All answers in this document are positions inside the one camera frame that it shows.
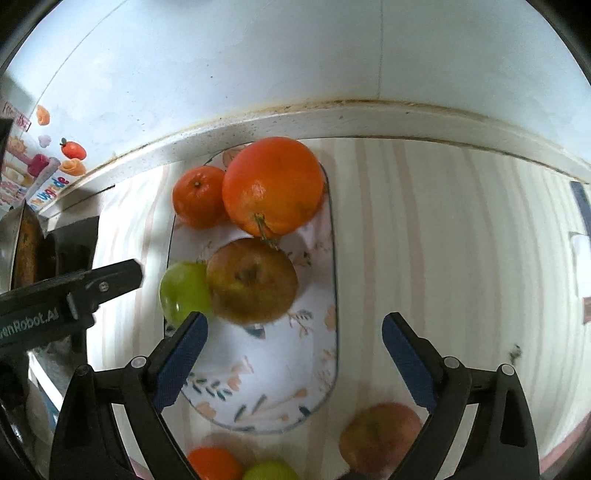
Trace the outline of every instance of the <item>plate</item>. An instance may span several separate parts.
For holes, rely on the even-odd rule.
[[[241,148],[222,152],[209,164],[225,170]],[[208,319],[209,338],[182,392],[215,425],[240,432],[286,432],[318,410],[335,385],[338,313],[327,180],[326,185],[316,216],[279,243],[300,285],[288,313],[249,328]],[[207,261],[220,247],[248,236],[229,222],[197,231],[175,218],[168,265]],[[165,321],[165,334],[172,333]]]

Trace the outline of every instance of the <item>green fruit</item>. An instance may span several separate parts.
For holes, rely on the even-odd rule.
[[[164,273],[160,281],[160,305],[166,318],[178,328],[191,312],[212,315],[205,263],[179,262]]]
[[[283,462],[265,462],[252,467],[242,480],[299,480],[293,469]]]

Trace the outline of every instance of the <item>tangerine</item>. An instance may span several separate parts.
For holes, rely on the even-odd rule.
[[[185,172],[173,189],[173,208],[188,226],[202,230],[226,218],[222,201],[224,171],[211,165]]]
[[[244,467],[224,448],[201,447],[187,460],[202,480],[241,480]]]
[[[310,149],[291,138],[271,137],[236,155],[226,170],[222,198],[242,230],[274,238],[311,220],[323,189],[322,170]]]

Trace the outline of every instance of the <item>white wall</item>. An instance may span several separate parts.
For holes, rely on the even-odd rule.
[[[332,99],[464,109],[591,162],[591,87],[524,0],[64,0],[8,76],[22,110],[50,110],[43,133],[75,138],[91,162],[196,122]]]

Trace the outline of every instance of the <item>fruit stem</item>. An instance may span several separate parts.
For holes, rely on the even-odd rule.
[[[279,246],[277,245],[277,238],[269,238],[265,233],[265,216],[261,213],[255,213],[253,216],[253,220],[259,227],[261,241],[269,245],[269,247],[274,248],[275,250],[279,250]]]

